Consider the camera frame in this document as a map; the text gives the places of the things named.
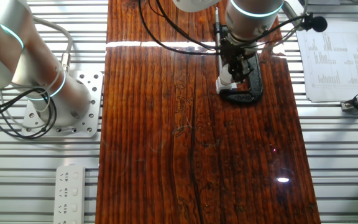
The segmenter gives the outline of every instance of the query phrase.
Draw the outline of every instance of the wooden board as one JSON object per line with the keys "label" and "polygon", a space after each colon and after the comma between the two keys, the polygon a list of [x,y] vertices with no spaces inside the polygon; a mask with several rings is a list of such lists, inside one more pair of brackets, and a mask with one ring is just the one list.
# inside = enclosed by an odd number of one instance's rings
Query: wooden board
{"label": "wooden board", "polygon": [[[190,36],[213,41],[213,8],[162,4]],[[142,8],[158,39],[186,47]],[[320,223],[284,58],[262,52],[264,95],[237,106],[216,94],[216,57],[156,47],[137,1],[109,1],[108,43],[96,223]]]}

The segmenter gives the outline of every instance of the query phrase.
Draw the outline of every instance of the blue led ring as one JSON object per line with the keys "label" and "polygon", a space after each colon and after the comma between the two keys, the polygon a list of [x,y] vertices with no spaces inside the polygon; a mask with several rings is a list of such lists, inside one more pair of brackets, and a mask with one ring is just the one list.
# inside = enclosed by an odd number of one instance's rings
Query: blue led ring
{"label": "blue led ring", "polygon": [[[63,88],[63,85],[65,85],[65,82],[66,82],[66,74],[64,73],[63,74],[63,82],[62,82],[62,84],[60,85],[60,87],[59,87],[59,89],[57,89],[56,90],[56,92],[55,93],[52,93],[49,97],[53,97],[53,96],[55,96],[62,88]],[[29,98],[29,97],[27,97],[29,100],[35,100],[35,101],[39,101],[39,100],[44,100],[43,98],[41,98],[41,99],[32,99],[32,98]]]}
{"label": "blue led ring", "polygon": [[17,41],[19,41],[20,45],[22,46],[22,49],[24,49],[24,44],[23,44],[22,39],[17,34],[15,34],[15,32],[13,32],[12,30],[10,30],[10,28],[8,28],[2,24],[1,24],[1,27],[5,31],[5,33],[11,34],[13,37],[15,37],[17,39]]}
{"label": "blue led ring", "polygon": [[284,1],[283,1],[283,4],[281,4],[281,6],[272,11],[272,12],[268,12],[268,13],[263,13],[263,14],[256,14],[256,13],[251,13],[251,12],[247,12],[243,9],[241,9],[235,2],[234,0],[230,0],[231,4],[239,11],[241,12],[242,14],[246,15],[246,16],[249,16],[249,17],[256,17],[256,18],[263,18],[263,17],[268,17],[268,16],[271,16],[271,15],[274,15],[276,14],[284,5]]}

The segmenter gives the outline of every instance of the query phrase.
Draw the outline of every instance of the mounting plate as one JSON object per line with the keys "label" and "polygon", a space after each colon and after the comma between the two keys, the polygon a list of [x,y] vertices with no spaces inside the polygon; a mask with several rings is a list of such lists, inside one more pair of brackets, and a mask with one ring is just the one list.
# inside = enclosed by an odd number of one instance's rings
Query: mounting plate
{"label": "mounting plate", "polygon": [[[91,103],[86,115],[75,124],[67,127],[54,126],[43,138],[91,138],[98,130],[99,110],[103,87],[103,74],[101,72],[70,71],[70,76],[82,82],[91,95]],[[31,101],[27,103],[24,115],[24,126],[39,126],[45,124],[37,115]],[[41,128],[22,128],[25,136],[39,132]]]}

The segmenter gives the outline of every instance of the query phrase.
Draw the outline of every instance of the black cable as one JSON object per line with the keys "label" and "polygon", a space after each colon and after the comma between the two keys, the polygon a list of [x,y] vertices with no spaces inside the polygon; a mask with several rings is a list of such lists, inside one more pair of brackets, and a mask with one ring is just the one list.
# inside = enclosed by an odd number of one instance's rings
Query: black cable
{"label": "black cable", "polygon": [[260,46],[260,45],[264,45],[264,44],[277,43],[277,42],[279,42],[279,41],[281,41],[281,40],[287,38],[287,37],[291,34],[291,32],[293,32],[293,31],[294,31],[295,29],[297,29],[298,27],[299,27],[299,26],[296,26],[296,27],[292,28],[287,34],[285,34],[285,35],[284,35],[282,38],[280,38],[280,39],[270,40],[270,41],[265,42],[265,43],[263,43],[263,44],[257,44],[257,45],[255,45],[254,47],[257,47],[257,46]]}
{"label": "black cable", "polygon": [[[186,38],[187,40],[193,42],[193,43],[196,43],[206,49],[215,49],[215,50],[221,50],[222,47],[220,46],[210,46],[210,45],[206,45],[206,44],[203,44],[195,39],[192,39],[185,31],[183,31],[180,27],[178,27],[174,22],[172,22],[169,17],[167,16],[167,14],[165,13],[165,11],[163,10],[162,8],[162,5],[160,3],[159,0],[156,0],[157,2],[157,6],[158,8],[160,9],[161,13],[162,13],[162,16],[164,17],[164,19],[178,32],[180,33],[184,38]],[[171,50],[171,51],[174,51],[174,52],[177,52],[177,53],[181,53],[181,54],[189,54],[189,55],[220,55],[221,53],[220,52],[217,52],[217,53],[201,53],[201,52],[185,52],[185,51],[181,51],[181,50],[177,50],[177,49],[173,49],[171,47],[168,47],[164,44],[162,44],[159,40],[157,40],[154,35],[151,33],[151,31],[149,30],[149,28],[147,27],[147,24],[145,23],[144,21],[144,17],[143,17],[143,14],[142,14],[142,7],[141,7],[141,3],[140,3],[140,0],[138,1],[139,3],[139,14],[140,14],[140,18],[142,20],[142,24],[143,26],[145,27],[147,33],[149,36],[151,36],[151,38],[156,42],[158,43],[160,46],[164,47],[165,49],[167,50]],[[249,46],[250,44],[258,41],[259,39],[263,38],[263,37],[266,37],[268,36],[269,34],[271,34],[272,32],[276,31],[277,29],[289,24],[290,22],[293,22],[293,21],[296,21],[298,19],[304,19],[305,17],[307,17],[307,15],[302,15],[302,16],[298,16],[298,17],[294,17],[293,19],[289,19],[279,25],[277,25],[276,27],[268,30],[268,31],[265,31],[263,34],[259,35],[258,37],[255,37],[254,39],[252,40],[248,40],[247,42],[244,42],[243,44],[239,44],[239,45],[236,45],[234,47],[241,47],[243,49],[253,49],[255,46]]]}
{"label": "black cable", "polygon": [[156,15],[161,16],[161,17],[164,17],[163,15],[159,14],[156,10],[153,9],[153,7],[152,7],[152,5],[151,5],[151,3],[150,3],[150,0],[147,0],[147,2],[148,2],[148,4],[149,4],[150,9],[151,9]]}
{"label": "black cable", "polygon": [[21,98],[27,96],[28,94],[30,94],[30,93],[32,93],[32,92],[34,92],[34,91],[37,91],[37,90],[42,90],[42,91],[44,91],[44,89],[42,89],[42,88],[34,88],[34,89],[31,89],[31,90],[27,90],[27,91],[23,92],[22,94],[20,94],[19,96],[13,98],[12,100],[10,100],[10,101],[8,101],[8,102],[6,102],[6,103],[0,105],[0,108],[6,107],[6,106],[9,106],[9,105],[12,106],[12,104],[15,103],[15,102],[17,102],[17,101],[19,101],[19,99],[21,99]]}
{"label": "black cable", "polygon": [[201,43],[200,41],[197,41],[193,38],[191,38],[185,31],[183,31],[180,27],[178,27],[174,22],[172,22],[172,20],[169,19],[169,17],[167,16],[167,14],[165,13],[164,9],[162,8],[162,5],[160,3],[160,0],[155,0],[157,3],[158,8],[160,9],[160,12],[162,13],[164,19],[179,33],[181,34],[184,38],[188,39],[189,41],[196,43],[206,49],[214,49],[214,50],[219,50],[221,49],[221,47],[219,46],[210,46],[210,45],[206,45]]}
{"label": "black cable", "polygon": [[[218,46],[209,46],[209,45],[206,45],[206,44],[203,44],[193,38],[191,38],[185,31],[183,31],[180,27],[178,27],[172,20],[169,19],[169,17],[167,16],[167,14],[165,13],[165,11],[163,10],[162,8],[162,5],[160,3],[160,0],[156,0],[157,2],[157,6],[158,8],[160,9],[160,12],[163,14],[163,17],[165,18],[165,20],[177,31],[179,32],[184,38],[188,39],[189,41],[191,42],[194,42],[204,48],[207,48],[207,49],[215,49],[215,50],[221,50],[221,47],[218,47]],[[293,22],[293,21],[296,21],[298,19],[304,19],[306,18],[307,15],[302,15],[302,16],[298,16],[298,17],[294,17],[293,19],[289,19],[279,25],[277,25],[276,27],[274,27],[273,29],[270,29],[270,30],[267,30],[265,31],[263,34],[259,35],[258,37],[252,39],[252,40],[248,40],[246,43],[243,43],[243,44],[240,44],[240,45],[237,45],[236,47],[243,47],[244,49],[249,49],[249,48],[253,48],[253,47],[248,47],[249,44],[252,44],[253,42],[256,42],[258,41],[259,39],[263,38],[263,37],[266,37],[267,35],[271,34],[272,32],[276,31],[277,29],[287,25],[288,23],[290,22]]]}
{"label": "black cable", "polygon": [[259,35],[258,37],[255,37],[254,39],[248,40],[247,42],[244,42],[243,44],[239,44],[237,46],[238,47],[248,46],[249,44],[251,44],[251,43],[253,43],[255,41],[258,41],[259,39],[262,39],[262,38],[266,37],[267,35],[271,34],[272,32],[276,31],[277,29],[289,24],[290,22],[296,21],[298,19],[304,19],[306,17],[307,17],[307,15],[302,15],[302,16],[297,16],[297,17],[294,17],[292,19],[289,19],[289,20],[287,20],[285,22],[282,22],[281,24],[275,26],[273,29],[270,29],[269,31],[264,32],[263,34]]}
{"label": "black cable", "polygon": [[[48,104],[48,100],[52,100],[52,99],[49,99],[47,95],[43,94],[41,95],[42,98],[44,99],[45,103]],[[44,127],[37,133],[35,134],[32,134],[30,136],[23,136],[22,134],[19,134],[13,127],[12,125],[9,123],[9,121],[7,120],[7,118],[5,117],[4,113],[1,113],[2,115],[2,118],[4,119],[4,121],[6,122],[6,124],[10,127],[10,129],[15,132],[17,134],[17,137],[20,137],[20,138],[23,138],[23,139],[32,139],[33,137],[36,137],[38,134],[41,134],[42,132],[46,131],[46,129],[48,128],[48,125],[50,124],[50,120],[52,119],[52,109],[50,106],[48,106],[48,112],[49,112],[49,116],[48,116],[48,121],[45,123]]]}
{"label": "black cable", "polygon": [[4,111],[6,111],[8,108],[10,108],[14,103],[16,103],[17,101],[19,101],[21,98],[27,96],[28,94],[37,91],[37,90],[42,90],[44,91],[44,89],[41,88],[34,88],[32,90],[27,90],[24,93],[20,94],[19,96],[15,97],[12,100],[9,100],[8,102],[4,103],[3,105],[0,105],[0,108],[4,107],[3,109],[0,110],[0,114],[3,113]]}
{"label": "black cable", "polygon": [[[56,105],[55,105],[55,102],[53,101],[53,99],[49,99],[50,100],[50,104],[49,104],[49,107],[48,107],[48,112],[49,112],[49,117],[48,117],[48,121],[45,123],[45,126],[37,133],[35,134],[32,134],[30,136],[23,136],[22,134],[18,133],[12,126],[11,124],[8,122],[8,120],[6,119],[6,117],[3,115],[2,113],[2,117],[4,118],[5,122],[7,123],[7,125],[11,128],[12,131],[14,131],[16,133],[15,134],[12,134],[10,133],[9,131],[5,130],[1,125],[0,125],[0,129],[12,136],[12,137],[15,137],[15,138],[22,138],[22,139],[27,139],[27,140],[31,140],[31,139],[37,139],[37,138],[41,138],[42,136],[46,135],[52,128],[53,126],[55,125],[56,123],[56,120],[57,120],[57,110],[56,110]],[[49,125],[50,123],[50,120],[52,119],[52,116],[54,115],[54,119],[52,121],[52,124],[50,125],[50,127],[47,129],[47,126]]]}
{"label": "black cable", "polygon": [[147,27],[146,22],[144,21],[144,17],[143,17],[143,13],[142,13],[142,1],[138,0],[138,8],[139,8],[139,14],[140,14],[140,19],[142,20],[142,24],[147,32],[147,34],[156,42],[158,43],[161,47],[167,49],[167,50],[171,50],[173,52],[176,53],[181,53],[181,54],[188,54],[188,55],[219,55],[220,53],[202,53],[202,52],[186,52],[186,51],[182,51],[182,50],[177,50],[171,47],[168,47],[166,45],[164,45],[163,43],[161,43],[159,40],[157,40],[157,38],[154,37],[154,35],[151,33],[150,29]]}

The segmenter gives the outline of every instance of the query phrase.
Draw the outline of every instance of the wire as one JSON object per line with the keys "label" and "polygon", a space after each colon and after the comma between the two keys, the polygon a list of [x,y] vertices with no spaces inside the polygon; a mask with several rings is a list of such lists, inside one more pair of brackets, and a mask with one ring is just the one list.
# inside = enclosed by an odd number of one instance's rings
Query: wire
{"label": "wire", "polygon": [[3,113],[4,111],[6,111],[8,108],[10,108],[14,103],[16,103],[17,101],[19,101],[21,98],[27,96],[28,94],[37,91],[37,90],[42,90],[41,88],[34,88],[32,90],[27,90],[25,92],[23,92],[22,94],[20,94],[19,96],[15,97],[13,100],[8,101],[7,103],[4,103],[3,105],[0,105],[0,114]]}
{"label": "wire", "polygon": [[294,27],[289,33],[286,34],[286,36],[283,37],[283,39],[281,41],[278,41],[277,43],[275,43],[272,46],[268,46],[268,47],[264,47],[263,50],[269,50],[272,49],[284,42],[286,42],[290,37],[292,37],[292,35],[299,29],[300,26],[296,26]]}
{"label": "wire", "polygon": [[180,27],[178,27],[174,22],[172,22],[172,20],[169,19],[169,17],[167,16],[167,14],[165,13],[164,9],[162,8],[162,5],[160,3],[160,0],[155,0],[155,2],[157,3],[158,8],[160,9],[160,12],[162,13],[163,17],[165,18],[165,20],[179,33],[181,34],[184,38],[188,39],[189,41],[196,43],[206,49],[215,49],[215,50],[219,50],[220,47],[219,46],[210,46],[210,45],[206,45],[203,44],[193,38],[191,38],[185,31],[183,31]]}
{"label": "wire", "polygon": [[[4,118],[5,122],[7,123],[7,125],[10,127],[10,129],[16,133],[15,134],[12,134],[10,133],[9,131],[5,130],[1,125],[0,125],[0,129],[2,131],[4,131],[6,134],[12,136],[12,137],[15,137],[15,138],[22,138],[22,139],[26,139],[26,140],[30,140],[30,139],[37,139],[37,138],[41,138],[42,136],[46,135],[52,128],[53,128],[53,125],[55,125],[55,122],[56,122],[56,119],[57,119],[57,110],[56,110],[56,105],[55,105],[55,102],[51,99],[51,106],[49,106],[49,117],[48,117],[48,121],[45,123],[45,126],[44,128],[42,128],[39,132],[35,133],[35,134],[32,134],[30,136],[23,136],[22,134],[18,133],[12,126],[11,124],[8,122],[8,120],[6,119],[6,117],[2,114],[2,117]],[[52,121],[52,124],[49,126],[49,128],[47,129],[48,125],[50,124],[50,120],[52,119],[52,109],[53,108],[53,112],[54,112],[54,119]]]}
{"label": "wire", "polygon": [[59,26],[59,25],[57,25],[55,23],[46,21],[45,19],[41,19],[41,18],[38,18],[38,17],[35,17],[35,16],[33,16],[33,18],[34,18],[34,21],[38,22],[39,24],[42,24],[42,25],[47,26],[47,27],[51,27],[51,28],[53,28],[55,30],[59,30],[60,32],[62,32],[68,39],[67,48],[66,48],[65,53],[70,53],[71,48],[73,47],[73,37],[71,36],[71,34],[66,29],[64,29],[63,27],[61,27],[61,26]]}
{"label": "wire", "polygon": [[[2,92],[1,92],[1,91],[0,91],[0,96],[1,96],[1,102],[2,102],[2,103],[5,103],[5,101],[4,101],[4,96],[2,95]],[[5,112],[6,112],[7,116],[9,117],[9,119],[13,121],[13,123],[15,123],[15,124],[17,124],[17,125],[19,125],[19,126],[22,126],[23,128],[41,128],[41,127],[44,126],[43,124],[38,125],[38,126],[33,126],[33,127],[25,126],[24,124],[21,124],[21,123],[18,122],[16,119],[14,119],[13,116],[11,115],[11,113],[9,112],[9,110],[6,110]]]}
{"label": "wire", "polygon": [[157,40],[157,38],[154,37],[154,35],[151,33],[150,29],[147,27],[146,22],[144,21],[144,17],[143,17],[143,13],[142,13],[142,0],[138,0],[138,8],[139,8],[140,19],[142,20],[142,24],[143,24],[146,32],[161,47],[163,47],[163,48],[165,48],[167,50],[171,50],[171,51],[176,52],[176,53],[188,54],[188,55],[219,55],[220,54],[220,53],[217,53],[217,52],[216,53],[187,52],[187,51],[177,50],[177,49],[174,49],[174,48],[171,48],[171,47],[168,47],[168,46],[164,45],[159,40]]}
{"label": "wire", "polygon": [[150,3],[150,0],[147,0],[147,2],[148,2],[148,4],[149,4],[150,9],[151,9],[156,15],[161,16],[161,17],[164,17],[163,15],[159,14],[156,10],[153,9],[153,7],[152,7],[152,5],[151,5],[151,3]]}
{"label": "wire", "polygon": [[9,102],[0,105],[0,108],[6,107],[6,106],[11,106],[13,103],[19,101],[19,99],[21,99],[21,98],[27,96],[28,94],[30,94],[30,93],[32,93],[32,92],[34,92],[34,91],[37,91],[37,90],[39,90],[39,89],[40,89],[40,88],[34,88],[34,89],[32,89],[32,90],[27,90],[27,91],[23,92],[22,94],[20,94],[19,96],[17,96],[17,97],[15,97],[15,98],[13,98],[12,100],[10,100]]}
{"label": "wire", "polygon": [[[38,111],[38,112],[44,112],[45,110],[47,110],[47,108],[48,108],[48,106],[49,106],[49,104],[50,104],[50,99],[51,99],[51,97],[50,97],[48,91],[49,91],[49,90],[51,89],[51,87],[53,87],[54,84],[57,82],[58,78],[60,77],[60,72],[62,71],[62,68],[61,68],[60,66],[58,66],[58,67],[59,67],[59,70],[57,71],[57,75],[56,75],[55,79],[53,80],[53,82],[48,86],[48,88],[44,88],[44,89],[45,89],[44,92],[40,93],[40,95],[43,95],[43,94],[47,94],[47,95],[48,95],[48,103],[47,103],[45,109],[43,109],[43,110],[40,110],[40,111],[39,111],[39,110],[35,109],[35,110]],[[15,83],[11,83],[11,84],[12,84],[12,85],[21,86],[21,87],[34,88],[34,87],[32,87],[32,86],[24,86],[24,85],[19,85],[19,84],[15,84]]]}
{"label": "wire", "polygon": [[243,43],[243,44],[240,44],[240,45],[238,45],[238,46],[239,46],[239,47],[247,46],[247,45],[249,45],[249,44],[251,44],[251,43],[253,43],[253,42],[255,42],[255,41],[258,41],[259,39],[261,39],[261,38],[263,38],[263,37],[266,37],[267,35],[271,34],[272,32],[276,31],[277,29],[279,29],[279,28],[281,28],[281,27],[283,27],[283,26],[285,26],[285,25],[287,25],[287,24],[289,24],[289,23],[291,23],[291,22],[293,22],[293,21],[296,21],[296,20],[298,20],[298,19],[304,19],[306,16],[307,16],[307,15],[297,16],[297,17],[294,17],[294,18],[292,18],[292,19],[289,19],[289,20],[287,20],[287,21],[285,21],[285,22],[282,22],[281,24],[275,26],[273,29],[270,29],[269,31],[264,32],[264,33],[261,34],[260,36],[254,38],[254,39],[252,39],[252,40],[248,40],[247,42],[245,42],[245,43]]}
{"label": "wire", "polygon": [[45,88],[44,86],[28,86],[28,85],[20,85],[20,84],[16,84],[16,83],[11,83],[11,85],[15,85],[15,86],[14,87],[9,87],[9,88],[0,88],[0,91],[42,88],[42,89],[44,89],[44,92],[40,93],[40,95],[48,94],[48,91],[57,82],[61,71],[62,71],[62,68],[59,66],[59,70],[57,71],[57,75],[56,75],[55,79],[53,80],[53,82],[48,86],[48,88]]}
{"label": "wire", "polygon": [[309,0],[305,0],[305,6],[303,6],[303,15],[308,12]]}
{"label": "wire", "polygon": [[[221,50],[222,47],[220,46],[210,46],[210,45],[206,45],[206,44],[203,44],[195,39],[192,39],[185,31],[183,31],[180,27],[178,27],[174,22],[172,22],[169,17],[167,16],[167,14],[165,13],[165,11],[163,10],[162,8],[162,5],[160,3],[159,0],[156,0],[156,3],[157,3],[157,6],[158,8],[160,9],[161,13],[162,13],[162,16],[165,18],[165,20],[179,33],[181,34],[183,37],[185,37],[186,39],[188,39],[189,41],[191,42],[194,42],[206,49],[215,49],[215,50]],[[288,23],[290,22],[293,22],[293,21],[296,21],[298,19],[304,19],[306,17],[306,11],[307,11],[307,7],[308,7],[308,1],[305,1],[305,8],[304,8],[304,13],[303,15],[301,16],[298,16],[298,17],[294,17],[293,19],[289,19],[281,24],[279,24],[278,26],[274,27],[273,29],[270,29],[266,32],[264,32],[263,34],[259,35],[258,37],[252,39],[252,40],[248,40],[247,42],[243,43],[243,44],[240,44],[240,45],[237,45],[235,47],[241,47],[243,49],[254,49],[255,46],[249,46],[251,43],[254,43],[256,41],[258,41],[259,39],[263,38],[263,37],[266,37],[268,36],[269,34],[271,34],[272,32],[276,31],[277,29],[287,25]],[[152,35],[151,31],[149,30],[149,28],[146,26],[145,22],[144,22],[144,18],[143,18],[143,15],[142,15],[142,9],[141,9],[141,6],[139,6],[139,12],[140,12],[140,17],[142,19],[142,23],[143,23],[143,26],[146,28],[146,31],[147,33],[151,36],[151,38],[156,41],[157,39]],[[167,47],[167,46],[164,46],[161,42],[159,41],[156,41],[156,43],[158,43],[159,45],[161,45],[162,47],[168,49],[168,50],[172,50],[172,48],[170,47]]]}

